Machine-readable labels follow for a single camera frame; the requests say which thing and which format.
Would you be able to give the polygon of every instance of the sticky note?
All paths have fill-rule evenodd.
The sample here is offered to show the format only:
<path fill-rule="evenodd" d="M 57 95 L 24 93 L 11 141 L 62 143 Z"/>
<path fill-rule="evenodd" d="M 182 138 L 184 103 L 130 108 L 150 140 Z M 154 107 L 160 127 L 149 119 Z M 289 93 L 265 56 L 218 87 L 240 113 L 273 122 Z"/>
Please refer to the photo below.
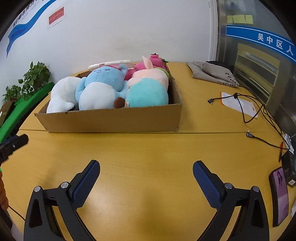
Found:
<path fill-rule="evenodd" d="M 232 15 L 227 16 L 227 23 L 233 23 Z"/>
<path fill-rule="evenodd" d="M 254 24 L 253 23 L 253 15 L 245 15 L 245 17 L 246 17 L 247 24 Z"/>
<path fill-rule="evenodd" d="M 233 15 L 232 17 L 234 23 L 246 23 L 244 15 Z"/>

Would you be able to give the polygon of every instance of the yellow table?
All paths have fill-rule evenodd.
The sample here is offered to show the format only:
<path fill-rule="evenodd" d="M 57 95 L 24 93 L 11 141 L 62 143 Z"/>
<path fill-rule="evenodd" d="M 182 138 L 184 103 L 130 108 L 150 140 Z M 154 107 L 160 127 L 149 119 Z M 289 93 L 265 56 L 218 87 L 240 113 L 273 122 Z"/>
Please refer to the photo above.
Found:
<path fill-rule="evenodd" d="M 183 100 L 178 133 L 242 133 L 273 131 L 261 114 L 250 123 L 243 122 L 242 113 L 222 105 L 220 100 L 210 105 L 211 98 L 221 97 L 221 92 L 233 94 L 239 92 L 251 95 L 244 88 L 233 88 L 216 83 L 192 78 L 192 72 L 186 63 L 168 63 L 168 68 L 175 78 L 177 88 Z M 47 96 L 21 126 L 21 130 L 45 131 L 34 113 L 50 100 Z"/>
<path fill-rule="evenodd" d="M 193 163 L 202 160 L 224 182 L 238 188 L 259 186 L 270 240 L 277 240 L 290 221 L 288 216 L 279 227 L 272 227 L 268 176 L 280 166 L 279 150 L 247 138 L 245 132 L 257 132 L 276 145 L 281 138 L 262 116 L 246 126 L 241 113 L 219 101 L 207 103 L 220 91 L 232 94 L 237 89 L 192 79 L 186 64 L 168 66 L 184 103 L 178 134 L 48 133 L 31 114 L 19 132 L 29 136 L 29 144 L 2 165 L 10 205 L 25 216 L 35 186 L 56 188 L 96 159 L 101 174 L 78 213 L 97 240 L 193 241 L 215 214 L 192 174 Z M 288 187 L 288 192 L 291 210 L 296 189 Z M 227 240 L 238 212 L 236 208 L 221 240 Z M 22 230 L 24 222 L 9 213 Z M 57 216 L 66 240 L 72 240 Z"/>

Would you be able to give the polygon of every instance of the brown plush tail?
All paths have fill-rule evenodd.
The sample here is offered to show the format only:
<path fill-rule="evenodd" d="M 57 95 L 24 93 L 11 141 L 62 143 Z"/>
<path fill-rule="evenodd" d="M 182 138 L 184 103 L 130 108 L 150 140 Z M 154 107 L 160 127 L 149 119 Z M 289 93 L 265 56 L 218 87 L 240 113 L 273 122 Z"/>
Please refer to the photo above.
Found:
<path fill-rule="evenodd" d="M 126 101 L 124 98 L 121 98 L 121 97 L 118 97 L 114 103 L 113 103 L 113 106 L 115 109 L 119 109 L 119 108 L 123 108 L 124 105 L 125 105 Z"/>

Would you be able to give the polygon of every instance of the phone screen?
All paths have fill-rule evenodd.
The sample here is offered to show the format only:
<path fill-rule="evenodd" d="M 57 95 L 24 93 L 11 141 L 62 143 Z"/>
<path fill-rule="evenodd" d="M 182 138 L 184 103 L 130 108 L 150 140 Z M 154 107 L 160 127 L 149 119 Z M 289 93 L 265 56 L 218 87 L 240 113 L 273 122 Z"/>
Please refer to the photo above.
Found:
<path fill-rule="evenodd" d="M 276 194 L 278 200 L 278 225 L 288 216 L 289 214 L 289 199 L 288 189 L 284 176 L 284 170 L 282 168 L 277 169 L 273 172 L 274 182 L 276 186 Z"/>

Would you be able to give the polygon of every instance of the red sign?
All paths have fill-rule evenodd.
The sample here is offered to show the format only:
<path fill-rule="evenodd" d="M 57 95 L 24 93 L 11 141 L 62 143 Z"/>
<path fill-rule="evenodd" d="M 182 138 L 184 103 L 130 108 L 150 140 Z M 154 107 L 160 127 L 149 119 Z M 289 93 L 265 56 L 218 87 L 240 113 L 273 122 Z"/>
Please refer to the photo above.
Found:
<path fill-rule="evenodd" d="M 49 25 L 51 25 L 54 21 L 56 21 L 59 18 L 61 18 L 62 16 L 64 16 L 64 14 L 65 14 L 64 13 L 64 7 L 62 7 L 59 10 L 57 10 L 55 13 L 50 15 L 49 18 L 48 18 Z"/>

